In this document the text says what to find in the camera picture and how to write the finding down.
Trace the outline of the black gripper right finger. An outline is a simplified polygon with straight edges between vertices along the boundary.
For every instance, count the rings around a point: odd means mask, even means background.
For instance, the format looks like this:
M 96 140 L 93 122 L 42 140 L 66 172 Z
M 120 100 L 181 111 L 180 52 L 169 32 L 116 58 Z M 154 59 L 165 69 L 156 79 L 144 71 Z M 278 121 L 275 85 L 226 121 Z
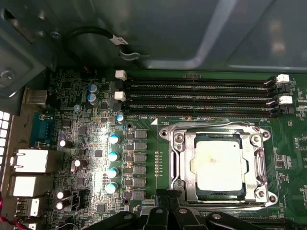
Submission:
M 260 230 L 261 227 L 223 212 L 211 212 L 203 217 L 192 208 L 179 203 L 180 191 L 168 190 L 169 210 L 181 230 Z

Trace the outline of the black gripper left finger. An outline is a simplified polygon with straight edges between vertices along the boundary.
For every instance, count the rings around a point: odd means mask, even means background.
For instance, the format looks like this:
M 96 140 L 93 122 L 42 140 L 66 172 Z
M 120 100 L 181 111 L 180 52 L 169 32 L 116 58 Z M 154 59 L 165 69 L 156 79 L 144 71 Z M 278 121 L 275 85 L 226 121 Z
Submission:
M 166 189 L 156 190 L 156 206 L 149 214 L 137 216 L 129 211 L 119 212 L 97 222 L 87 230 L 166 230 L 168 226 L 168 195 Z

